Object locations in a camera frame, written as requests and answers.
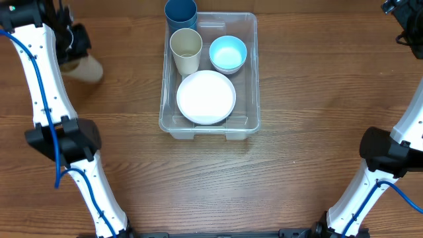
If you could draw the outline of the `cream plastic cup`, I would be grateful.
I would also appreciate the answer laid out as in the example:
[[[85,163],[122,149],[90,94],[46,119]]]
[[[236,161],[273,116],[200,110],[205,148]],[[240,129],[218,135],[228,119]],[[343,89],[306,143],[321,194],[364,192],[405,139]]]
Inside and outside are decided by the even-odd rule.
[[[170,47],[176,68],[182,76],[198,70],[202,46],[202,37],[191,28],[181,28],[172,34]]]
[[[86,83],[98,83],[103,67],[92,55],[60,65],[61,74]]]

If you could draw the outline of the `blue plastic cup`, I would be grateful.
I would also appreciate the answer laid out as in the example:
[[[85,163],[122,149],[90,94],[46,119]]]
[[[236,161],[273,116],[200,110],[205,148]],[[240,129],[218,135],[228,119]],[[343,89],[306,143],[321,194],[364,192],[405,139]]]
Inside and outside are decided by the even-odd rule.
[[[181,28],[197,29],[197,4],[194,0],[168,0],[165,16],[169,32],[172,34]]]

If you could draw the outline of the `clear plastic storage bin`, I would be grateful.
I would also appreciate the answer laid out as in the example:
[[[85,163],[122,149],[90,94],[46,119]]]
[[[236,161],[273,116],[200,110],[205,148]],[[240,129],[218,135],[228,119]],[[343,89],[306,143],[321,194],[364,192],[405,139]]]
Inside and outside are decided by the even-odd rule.
[[[220,36],[231,35],[241,39],[247,47],[247,60],[238,72],[228,78],[236,91],[236,103],[226,119],[212,125],[189,121],[180,112],[176,92],[182,80],[173,60],[166,28],[163,61],[163,80],[159,112],[159,126],[175,139],[194,139],[197,135],[224,135],[227,140],[244,140],[260,129],[260,89],[258,63],[258,23],[252,13],[199,12],[197,31],[203,40],[200,70],[213,70],[209,57],[211,43]]]

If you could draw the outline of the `white pink plastic plate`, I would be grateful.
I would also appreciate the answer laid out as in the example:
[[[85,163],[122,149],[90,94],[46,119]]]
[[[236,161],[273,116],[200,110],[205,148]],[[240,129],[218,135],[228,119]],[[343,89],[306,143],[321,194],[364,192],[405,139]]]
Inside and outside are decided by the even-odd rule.
[[[212,70],[197,71],[179,85],[176,102],[182,115],[189,121],[211,125],[228,117],[237,101],[232,82]]]

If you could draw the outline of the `light blue plastic bowl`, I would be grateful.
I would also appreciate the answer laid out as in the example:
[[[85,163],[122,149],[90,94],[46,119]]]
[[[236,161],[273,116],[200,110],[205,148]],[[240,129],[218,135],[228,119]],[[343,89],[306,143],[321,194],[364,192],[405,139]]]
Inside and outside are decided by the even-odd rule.
[[[221,36],[216,38],[209,48],[209,57],[212,65],[224,69],[243,66],[247,55],[247,46],[235,36]]]

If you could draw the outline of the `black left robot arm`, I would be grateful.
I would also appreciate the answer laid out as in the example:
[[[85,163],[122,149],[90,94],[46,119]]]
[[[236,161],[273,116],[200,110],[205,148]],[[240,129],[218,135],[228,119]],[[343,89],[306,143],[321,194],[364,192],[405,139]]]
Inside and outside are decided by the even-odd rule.
[[[78,117],[63,84],[63,75],[93,83],[102,78],[85,27],[52,0],[2,1],[1,35],[19,54],[32,99],[34,127],[25,131],[26,142],[55,163],[55,186],[65,175],[75,181],[96,237],[136,237],[104,173],[98,127]]]

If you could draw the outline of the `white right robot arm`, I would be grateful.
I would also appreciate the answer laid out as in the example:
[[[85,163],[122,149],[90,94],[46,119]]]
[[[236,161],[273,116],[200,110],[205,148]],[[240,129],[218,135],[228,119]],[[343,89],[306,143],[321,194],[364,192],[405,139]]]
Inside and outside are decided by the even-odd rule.
[[[413,209],[395,183],[407,172],[422,171],[422,87],[391,131],[368,128],[360,142],[360,168],[339,201],[302,237],[369,237],[360,225],[379,197],[395,190]]]

